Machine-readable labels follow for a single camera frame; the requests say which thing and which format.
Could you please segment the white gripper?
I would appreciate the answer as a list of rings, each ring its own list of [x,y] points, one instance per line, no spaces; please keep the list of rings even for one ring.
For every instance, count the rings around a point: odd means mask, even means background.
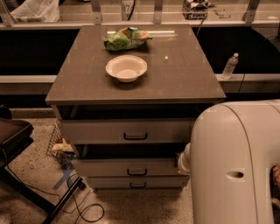
[[[178,155],[178,172],[183,175],[191,174],[190,146],[191,145],[188,143],[185,149]]]

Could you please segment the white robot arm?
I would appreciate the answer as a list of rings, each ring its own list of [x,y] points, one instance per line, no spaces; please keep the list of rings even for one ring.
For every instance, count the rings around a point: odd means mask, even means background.
[[[194,224],[274,224],[270,171],[280,163],[280,100],[225,102],[196,120],[178,170]]]

